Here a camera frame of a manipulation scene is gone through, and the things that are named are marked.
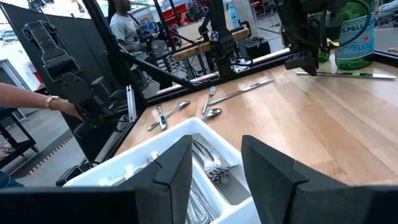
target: butter knife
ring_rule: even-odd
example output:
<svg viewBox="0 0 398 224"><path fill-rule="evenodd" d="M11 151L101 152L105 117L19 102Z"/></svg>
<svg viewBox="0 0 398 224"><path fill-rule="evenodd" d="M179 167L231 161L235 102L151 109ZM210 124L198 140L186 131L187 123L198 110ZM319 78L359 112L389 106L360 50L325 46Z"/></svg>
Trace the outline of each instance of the butter knife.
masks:
<svg viewBox="0 0 398 224"><path fill-rule="evenodd" d="M397 78L394 75L383 75L362 72L317 72L318 76L329 77L351 77L351 78ZM296 72L297 75L309 75L307 72Z"/></svg>
<svg viewBox="0 0 398 224"><path fill-rule="evenodd" d="M156 106L157 111L159 112L159 123L160 127L163 129L166 128L166 118L164 117L163 111L162 111L162 105L157 105Z"/></svg>
<svg viewBox="0 0 398 224"><path fill-rule="evenodd" d="M265 84L267 84L267 83L270 83L270 82L273 82L273 81L274 81L274 79L273 79L273 78L270 78L270 79L267 79L267 80L258 82L258 83L256 83L256 84L253 84L253 85L251 85L251 86L249 86L249 87L244 88L243 90L239 90L239 91L234 92L234 93L232 93L232 94L229 94L229 95L227 95L227 96L221 97L220 99L213 100L213 101L209 102L208 105L209 105L209 106L216 105L216 104L219 103L219 102L222 102L222 101L224 101L224 100L228 100L229 98L232 98L232 97L234 97L234 96L237 96L237 95L242 94L242 93L244 93L244 92L247 92L247 91L249 91L249 90L255 89L255 88L259 87L259 86L263 86L263 85L265 85Z"/></svg>

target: wooden table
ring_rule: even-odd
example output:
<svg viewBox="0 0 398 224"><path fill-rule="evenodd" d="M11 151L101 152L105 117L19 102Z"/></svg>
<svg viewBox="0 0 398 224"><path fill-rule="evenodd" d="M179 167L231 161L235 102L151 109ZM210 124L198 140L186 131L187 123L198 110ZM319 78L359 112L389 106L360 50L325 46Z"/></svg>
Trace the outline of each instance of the wooden table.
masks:
<svg viewBox="0 0 398 224"><path fill-rule="evenodd" d="M330 60L321 70L336 71ZM362 71L397 75L398 69L374 62ZM238 150L242 135L250 134L346 184L398 183L398 81L298 77L279 66L219 85L213 99L271 77L274 83L210 106L223 112L207 125ZM167 120L168 128L200 118L207 94L163 103L168 112L179 101L191 101ZM117 154L159 134L159 127L147 131L158 117L155 107L147 108Z"/></svg>
<svg viewBox="0 0 398 224"><path fill-rule="evenodd" d="M245 39L246 37L249 36L249 34L250 34L250 31L248 28L244 28L242 30L238 30L238 31L232 33L235 41ZM206 43L203 43L203 44L200 44L200 45L197 45L194 47L190 47L189 49L185 49L183 51L173 54L173 59L174 60L182 60L182 59L194 56L196 54L207 52L209 50L210 50L210 42L206 42Z"/></svg>

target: fork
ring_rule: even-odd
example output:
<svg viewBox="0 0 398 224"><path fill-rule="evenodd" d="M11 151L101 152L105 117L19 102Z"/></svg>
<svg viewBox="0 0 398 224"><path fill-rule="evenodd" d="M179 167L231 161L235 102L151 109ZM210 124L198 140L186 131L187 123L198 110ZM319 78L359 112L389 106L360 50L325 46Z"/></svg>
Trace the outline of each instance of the fork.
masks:
<svg viewBox="0 0 398 224"><path fill-rule="evenodd" d="M213 96L214 94L216 94L216 87L215 87L215 86L212 86L212 87L210 87L210 93L209 93L209 95L207 96L206 103L205 103L205 105L203 106L203 109L202 109L202 111L201 111L202 114L205 113L206 108L207 108L207 103L209 102L210 97Z"/></svg>

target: man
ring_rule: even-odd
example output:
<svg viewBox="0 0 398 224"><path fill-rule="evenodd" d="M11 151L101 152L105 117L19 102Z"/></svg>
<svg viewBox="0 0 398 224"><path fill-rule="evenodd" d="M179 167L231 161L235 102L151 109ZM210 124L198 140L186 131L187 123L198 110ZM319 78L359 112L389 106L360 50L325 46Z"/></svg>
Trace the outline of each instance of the man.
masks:
<svg viewBox="0 0 398 224"><path fill-rule="evenodd" d="M78 114L75 105L57 96L46 96L15 86L0 83L0 106L10 108L37 108L64 112L83 120ZM6 187L23 187L7 174L0 171L0 189Z"/></svg>
<svg viewBox="0 0 398 224"><path fill-rule="evenodd" d="M136 30L134 29L134 20L128 15L130 11L130 1L129 0L113 0L108 1L109 8L115 8L116 13L112 15L110 13L108 16L112 16L110 27L113 35L116 36L118 42L129 52L133 52L138 58L145 60L147 59L147 54L145 53L146 44L136 42L134 37L137 37ZM149 74L155 81L160 84L160 89L168 88L172 86L172 82L166 80L161 75Z"/></svg>

